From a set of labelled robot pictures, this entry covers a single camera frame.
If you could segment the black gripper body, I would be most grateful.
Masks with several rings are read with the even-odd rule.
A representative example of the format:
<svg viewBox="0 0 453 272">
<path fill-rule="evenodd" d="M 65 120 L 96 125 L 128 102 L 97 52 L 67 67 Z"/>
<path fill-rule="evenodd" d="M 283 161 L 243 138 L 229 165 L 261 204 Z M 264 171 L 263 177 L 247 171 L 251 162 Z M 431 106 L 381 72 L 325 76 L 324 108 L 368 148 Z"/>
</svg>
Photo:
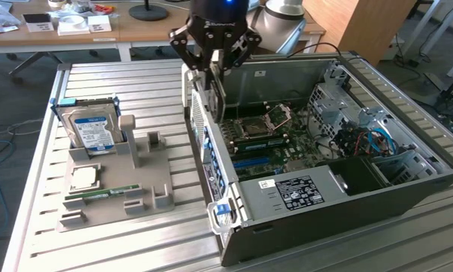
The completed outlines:
<svg viewBox="0 0 453 272">
<path fill-rule="evenodd" d="M 228 50 L 247 32 L 248 1 L 191 1 L 188 33 L 204 51 Z"/>
</svg>

